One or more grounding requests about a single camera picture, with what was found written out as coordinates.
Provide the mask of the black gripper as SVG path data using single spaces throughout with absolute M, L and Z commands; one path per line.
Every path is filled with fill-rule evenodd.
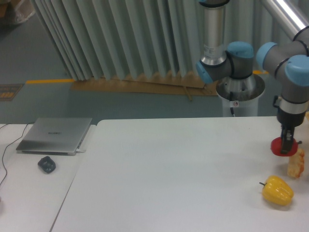
M 294 129 L 302 124 L 306 112 L 290 114 L 278 108 L 277 120 L 281 123 L 281 154 L 288 154 L 294 144 Z

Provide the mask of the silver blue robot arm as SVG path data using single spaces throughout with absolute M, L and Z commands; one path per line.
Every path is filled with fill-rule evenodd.
M 277 120 L 281 135 L 271 142 L 271 151 L 288 157 L 297 152 L 295 128 L 302 124 L 309 107 L 309 21 L 300 9 L 288 0 L 264 0 L 262 5 L 277 20 L 291 39 L 284 46 L 268 42 L 257 53 L 250 44 L 233 42 L 223 47 L 225 0 L 201 0 L 204 9 L 204 51 L 196 63 L 199 77 L 206 84 L 223 78 L 242 81 L 248 92 L 257 89 L 253 62 L 278 80 L 281 95 L 276 96 Z

